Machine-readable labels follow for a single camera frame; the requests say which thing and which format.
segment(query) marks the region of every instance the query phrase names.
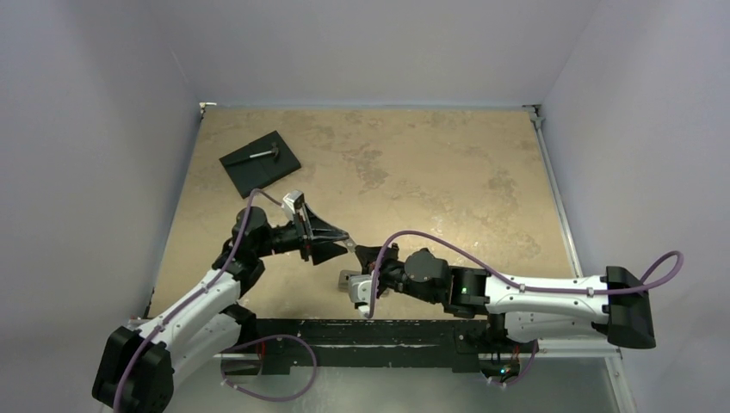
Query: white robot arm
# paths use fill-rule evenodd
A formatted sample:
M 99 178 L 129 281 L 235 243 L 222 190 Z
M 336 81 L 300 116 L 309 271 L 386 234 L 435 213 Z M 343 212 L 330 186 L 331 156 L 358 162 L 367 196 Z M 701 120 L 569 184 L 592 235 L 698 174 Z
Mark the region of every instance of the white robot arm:
M 232 238 L 198 285 L 154 319 L 112 333 L 92 389 L 94 398 L 119 412 L 161 412 L 174 389 L 215 354 L 272 335 L 305 340 L 309 353 L 274 342 L 264 374 L 287 373 L 289 363 L 298 361 L 299 366 L 451 367 L 455 373 L 497 376 L 500 383 L 519 373 L 519 363 L 506 368 L 485 364 L 479 354 L 497 354 L 499 360 L 513 349 L 535 351 L 537 338 L 566 336 L 601 336 L 626 348 L 656 345 L 647 291 L 651 286 L 643 281 L 660 262 L 641 280 L 621 267 L 581 279 L 517 277 L 483 263 L 482 268 L 449 266 L 427 249 L 402 262 L 398 245 L 391 244 L 395 235 L 382 247 L 355 246 L 346 231 L 314 214 L 300 191 L 287 194 L 279 204 L 289 222 L 278 227 L 269 225 L 261 208 L 251 207 L 251 198 L 237 216 Z M 404 233 L 447 245 L 415 231 Z M 362 268 L 359 274 L 350 272 L 345 284 L 365 318 L 373 316 L 377 298 L 392 289 L 443 305 L 445 312 L 466 320 L 257 319 L 238 305 L 264 272 L 262 257 L 294 250 L 314 265 L 355 252 Z M 675 251 L 660 261 L 669 256 L 677 256 L 677 264 L 661 283 L 682 265 Z M 477 315 L 487 320 L 471 320 Z

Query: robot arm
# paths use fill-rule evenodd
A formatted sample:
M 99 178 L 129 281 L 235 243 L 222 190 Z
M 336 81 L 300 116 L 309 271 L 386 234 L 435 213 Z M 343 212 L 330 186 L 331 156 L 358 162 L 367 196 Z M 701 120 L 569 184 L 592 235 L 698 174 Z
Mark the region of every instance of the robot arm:
M 385 250 L 378 268 L 380 278 L 375 285 L 374 266 L 381 247 L 354 247 L 350 235 L 314 214 L 299 191 L 287 194 L 281 208 L 289 222 L 272 227 L 263 209 L 247 207 L 247 221 L 244 223 L 244 210 L 237 216 L 232 238 L 224 243 L 213 268 L 198 285 L 170 309 L 137 329 L 120 327 L 112 333 L 92 389 L 94 398 L 112 406 L 119 393 L 120 411 L 163 411 L 173 389 L 214 354 L 260 338 L 257 326 L 266 320 L 257 322 L 256 315 L 239 306 L 237 301 L 261 277 L 264 271 L 262 257 L 295 250 L 300 252 L 304 261 L 311 260 L 314 265 L 354 250 L 362 268 L 360 274 L 349 276 L 347 285 L 350 300 L 363 316 L 368 315 L 374 305 L 371 302 L 373 289 L 376 290 L 375 297 L 392 289 L 415 299 L 440 304 L 445 312 L 455 317 L 487 316 L 486 323 L 474 321 L 463 322 L 473 323 L 469 326 L 434 327 L 442 330 L 424 338 L 432 342 L 426 346 L 427 351 L 454 354 L 456 367 L 452 370 L 455 372 L 463 373 L 479 367 L 486 377 L 496 376 L 504 383 L 519 374 L 519 363 L 500 364 L 500 353 L 521 348 L 535 351 L 535 339 L 540 337 L 596 335 L 605 336 L 608 342 L 619 347 L 653 348 L 656 345 L 647 291 L 622 295 L 592 293 L 642 286 L 642 282 L 625 268 L 607 267 L 604 275 L 576 280 L 512 275 L 503 279 L 500 278 L 503 274 L 496 276 L 499 274 L 482 268 L 449 266 L 427 249 L 417 251 L 402 262 L 398 258 L 398 245 L 393 244 Z M 349 248 L 336 242 L 344 242 Z M 681 259 L 673 270 L 675 273 L 678 267 L 681 267 Z M 525 288 L 526 285 L 563 291 L 535 292 Z M 307 324 L 306 320 L 281 321 L 283 324 L 277 324 L 276 330 L 269 332 L 282 333 L 281 328 L 288 328 L 287 321 L 295 321 L 297 328 Z M 348 343 L 364 346 L 358 354 L 375 351 L 383 345 L 382 337 L 369 336 L 376 324 L 368 322 L 340 327 L 345 324 L 324 323 L 321 326 L 323 330 L 316 330 L 317 334 L 307 337 L 307 340 L 317 340 L 316 336 L 330 331 L 332 336 L 324 337 L 324 343 L 331 344 L 331 339 L 336 341 L 347 337 Z M 394 328 L 423 328 L 416 326 L 418 324 L 405 322 Z M 387 335 L 384 342 L 393 342 L 388 326 L 381 327 L 387 330 L 387 333 L 381 332 Z M 498 362 L 481 363 L 478 354 L 497 354 Z M 339 366 L 340 359 L 325 357 L 323 362 Z M 368 359 L 364 365 L 371 366 L 372 363 L 373 360 Z
M 120 327 L 112 333 L 96 374 L 94 398 L 113 405 L 123 373 L 144 345 L 123 383 L 120 407 L 128 412 L 162 411 L 173 389 L 202 363 L 226 348 L 258 338 L 251 337 L 256 316 L 237 301 L 263 274 L 262 257 L 298 250 L 304 261 L 318 265 L 348 252 L 335 242 L 350 235 L 320 219 L 300 191 L 287 194 L 281 208 L 289 222 L 277 227 L 271 227 L 258 207 L 250 209 L 244 225 L 241 211 L 232 238 L 193 289 L 136 330 Z M 233 251 L 233 240 L 239 237 L 240 245 Z
M 380 247 L 358 246 L 362 274 L 350 276 L 350 300 L 365 316 L 370 312 L 374 263 Z M 490 336 L 513 342 L 565 336 L 603 336 L 625 348 L 654 348 L 648 292 L 627 295 L 533 292 L 524 286 L 595 292 L 641 285 L 621 267 L 580 279 L 542 279 L 506 275 L 508 285 L 482 268 L 449 266 L 427 249 L 398 260 L 398 245 L 389 247 L 380 265 L 376 297 L 388 288 L 416 299 L 441 304 L 456 317 L 485 315 Z

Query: metal frame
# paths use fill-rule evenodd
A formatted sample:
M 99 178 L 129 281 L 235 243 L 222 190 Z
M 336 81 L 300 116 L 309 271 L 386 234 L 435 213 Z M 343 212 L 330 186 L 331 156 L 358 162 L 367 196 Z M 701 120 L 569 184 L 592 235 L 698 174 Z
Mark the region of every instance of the metal frame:
M 570 262 L 572 267 L 573 275 L 576 278 L 580 278 L 583 276 L 583 269 L 580 267 L 578 252 L 575 250 L 575 243 L 572 240 L 572 233 L 570 225 L 568 224 L 566 209 L 563 206 L 563 199 L 560 197 L 558 183 L 555 181 L 555 173 L 553 172 L 553 165 L 550 163 L 548 148 L 545 146 L 545 139 L 542 137 L 542 121 L 545 120 L 545 118 L 538 115 L 537 109 L 534 106 L 525 107 L 525 111 L 529 114 L 529 119 L 532 121 L 532 126 L 535 128 L 537 144 L 540 146 L 540 153 L 542 154 L 542 163 L 545 165 L 547 179 L 550 181 L 550 189 L 553 191 L 555 210 L 557 211 L 558 218 L 560 219 L 560 229 L 563 233 L 563 243 L 566 246 L 568 262 Z

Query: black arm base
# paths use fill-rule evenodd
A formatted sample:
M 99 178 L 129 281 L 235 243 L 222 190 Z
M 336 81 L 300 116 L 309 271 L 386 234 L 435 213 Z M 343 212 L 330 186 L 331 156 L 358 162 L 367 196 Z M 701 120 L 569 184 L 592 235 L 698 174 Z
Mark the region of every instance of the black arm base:
M 114 404 L 117 384 L 142 341 L 138 332 L 125 327 L 118 328 L 109 336 L 91 390 L 96 400 L 107 406 Z M 172 398 L 173 373 L 170 352 L 165 349 L 165 345 L 148 344 L 127 379 L 122 393 L 121 411 L 162 412 Z

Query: table surface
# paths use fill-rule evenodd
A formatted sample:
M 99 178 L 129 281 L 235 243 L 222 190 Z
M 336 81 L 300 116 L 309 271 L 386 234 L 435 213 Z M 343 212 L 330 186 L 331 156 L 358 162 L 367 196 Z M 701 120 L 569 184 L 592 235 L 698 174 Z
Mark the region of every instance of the table surface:
M 267 187 L 299 189 L 322 219 L 361 245 L 412 229 L 442 237 L 508 274 L 570 278 L 560 221 L 529 115 L 520 111 L 267 110 L 209 108 L 165 248 L 150 314 L 172 305 L 210 269 L 245 206 L 220 165 L 223 155 L 278 131 L 302 164 Z M 263 197 L 272 224 L 283 214 Z M 417 237 L 459 265 L 452 251 Z M 337 290 L 352 255 L 312 266 L 297 253 L 264 259 L 266 272 L 241 304 L 259 317 L 356 318 Z M 391 293 L 377 318 L 452 318 L 441 306 Z

